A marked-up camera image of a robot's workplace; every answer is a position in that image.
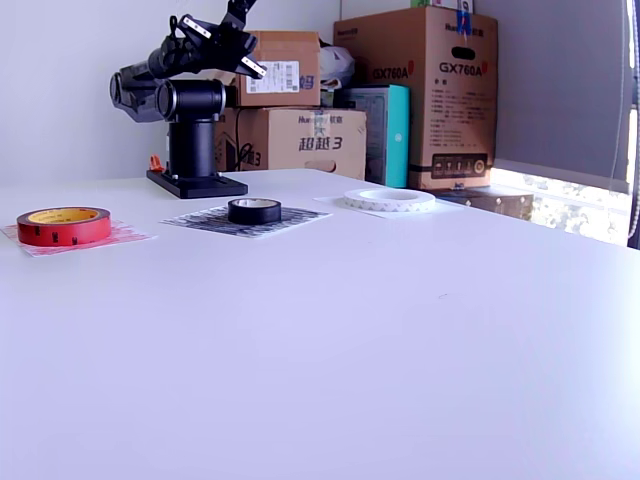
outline blue tape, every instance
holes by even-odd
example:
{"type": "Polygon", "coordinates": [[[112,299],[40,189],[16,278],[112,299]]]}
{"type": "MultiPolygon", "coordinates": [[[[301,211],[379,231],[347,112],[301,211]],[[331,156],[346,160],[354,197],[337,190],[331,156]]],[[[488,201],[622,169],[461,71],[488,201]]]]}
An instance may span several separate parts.
{"type": "Polygon", "coordinates": [[[471,14],[458,10],[458,33],[471,36],[471,14]]]}

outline black metal base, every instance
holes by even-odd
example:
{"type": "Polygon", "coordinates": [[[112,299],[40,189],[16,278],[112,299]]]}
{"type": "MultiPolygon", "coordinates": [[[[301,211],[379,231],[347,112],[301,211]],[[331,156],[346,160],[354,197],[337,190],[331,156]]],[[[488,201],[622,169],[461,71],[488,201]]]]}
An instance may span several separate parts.
{"type": "Polygon", "coordinates": [[[147,171],[147,178],[182,199],[238,197],[249,193],[244,183],[230,178],[211,176],[174,180],[164,173],[147,171]]]}

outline cardboard box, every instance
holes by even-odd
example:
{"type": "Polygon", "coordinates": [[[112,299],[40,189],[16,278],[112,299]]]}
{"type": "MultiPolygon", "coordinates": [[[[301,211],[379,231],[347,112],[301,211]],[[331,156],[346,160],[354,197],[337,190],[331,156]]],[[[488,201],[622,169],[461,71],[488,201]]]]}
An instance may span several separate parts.
{"type": "Polygon", "coordinates": [[[236,77],[242,107],[320,105],[320,39],[316,32],[251,32],[254,56],[267,68],[262,80],[236,77]]]}
{"type": "Polygon", "coordinates": [[[407,188],[409,176],[409,89],[367,85],[336,92],[336,107],[367,113],[365,180],[407,188]]]}
{"type": "Polygon", "coordinates": [[[216,165],[221,172],[312,168],[364,180],[366,122],[355,110],[227,109],[216,128],[216,165]]]}
{"type": "Polygon", "coordinates": [[[515,188],[492,185],[490,187],[465,188],[464,190],[438,190],[431,193],[441,200],[528,222],[533,216],[534,195],[531,192],[515,188]]]}
{"type": "Polygon", "coordinates": [[[356,79],[411,88],[411,188],[481,187],[495,157],[498,24],[409,8],[335,24],[334,43],[356,58],[356,79]]]}
{"type": "Polygon", "coordinates": [[[473,13],[473,0],[411,0],[412,7],[443,7],[473,13]]]}

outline cable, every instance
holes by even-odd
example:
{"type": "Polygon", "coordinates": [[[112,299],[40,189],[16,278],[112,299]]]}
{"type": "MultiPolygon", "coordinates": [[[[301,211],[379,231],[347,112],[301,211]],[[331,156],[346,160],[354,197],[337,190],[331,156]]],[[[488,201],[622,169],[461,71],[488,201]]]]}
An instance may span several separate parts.
{"type": "MultiPolygon", "coordinates": [[[[636,77],[636,89],[637,89],[637,98],[640,99],[640,44],[638,44],[638,39],[639,39],[639,35],[638,35],[638,12],[636,9],[636,0],[632,0],[631,1],[633,8],[633,18],[632,18],[632,23],[633,23],[633,52],[634,52],[634,58],[635,58],[635,62],[633,65],[633,68],[635,70],[634,74],[636,77]]],[[[638,175],[638,169],[640,168],[640,118],[638,118],[637,121],[637,136],[636,136],[636,172],[634,175],[635,179],[640,179],[640,176],[638,175]]],[[[637,185],[635,185],[636,190],[638,190],[638,197],[636,199],[636,211],[635,212],[631,212],[631,228],[629,229],[629,239],[633,238],[633,236],[636,234],[637,230],[638,230],[638,223],[640,222],[640,188],[638,188],[637,185]]]]}
{"type": "Polygon", "coordinates": [[[240,148],[240,114],[242,112],[243,109],[239,108],[236,114],[236,168],[234,168],[234,171],[237,172],[240,171],[240,167],[242,166],[242,149],[240,148]]]}
{"type": "Polygon", "coordinates": [[[240,114],[244,110],[244,108],[238,108],[238,114],[236,115],[236,165],[233,169],[235,172],[242,170],[242,161],[253,153],[252,143],[245,143],[242,147],[240,146],[240,114]]]}
{"type": "Polygon", "coordinates": [[[625,67],[625,62],[624,59],[626,58],[625,55],[625,48],[628,48],[625,43],[626,43],[626,39],[627,39],[627,29],[626,29],[626,25],[627,25],[627,18],[625,18],[625,13],[627,11],[627,7],[626,7],[626,0],[621,0],[620,2],[620,6],[621,11],[622,11],[622,40],[621,40],[621,44],[622,44],[622,48],[620,51],[620,109],[619,109],[619,114],[618,114],[618,128],[616,130],[616,149],[615,149],[615,155],[613,156],[613,166],[611,167],[611,175],[609,176],[609,196],[607,198],[607,205],[605,206],[605,210],[607,212],[607,217],[609,216],[609,204],[611,202],[611,191],[613,190],[613,179],[615,178],[616,175],[616,167],[618,166],[618,155],[620,154],[620,133],[622,132],[622,116],[624,115],[624,77],[626,76],[627,72],[626,72],[626,67],[625,67]]]}

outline teal box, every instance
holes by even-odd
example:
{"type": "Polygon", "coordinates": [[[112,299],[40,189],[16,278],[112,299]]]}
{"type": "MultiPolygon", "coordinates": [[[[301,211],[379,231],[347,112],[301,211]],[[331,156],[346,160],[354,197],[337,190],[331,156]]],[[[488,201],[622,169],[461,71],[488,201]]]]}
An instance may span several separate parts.
{"type": "Polygon", "coordinates": [[[409,176],[409,88],[366,85],[336,91],[335,106],[367,113],[367,182],[406,188],[409,176]]]}

